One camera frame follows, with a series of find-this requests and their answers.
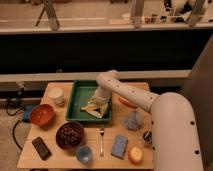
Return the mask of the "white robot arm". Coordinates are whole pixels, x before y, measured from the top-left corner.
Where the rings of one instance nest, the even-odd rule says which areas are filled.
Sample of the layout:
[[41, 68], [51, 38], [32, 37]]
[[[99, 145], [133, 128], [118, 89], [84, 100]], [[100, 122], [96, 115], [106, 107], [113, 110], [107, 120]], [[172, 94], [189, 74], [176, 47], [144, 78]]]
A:
[[184, 96], [122, 83], [116, 70], [99, 73], [96, 82], [98, 102], [114, 92], [151, 114], [154, 171], [204, 171], [194, 111]]

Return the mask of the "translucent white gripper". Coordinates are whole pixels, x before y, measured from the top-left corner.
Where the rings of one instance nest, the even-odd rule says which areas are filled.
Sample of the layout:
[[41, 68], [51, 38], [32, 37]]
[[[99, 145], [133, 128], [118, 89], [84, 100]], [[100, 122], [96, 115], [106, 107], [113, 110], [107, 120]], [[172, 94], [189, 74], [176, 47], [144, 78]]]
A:
[[104, 88], [98, 87], [94, 95], [91, 98], [92, 102], [96, 104], [101, 111], [107, 109], [108, 101], [109, 101], [109, 91]]

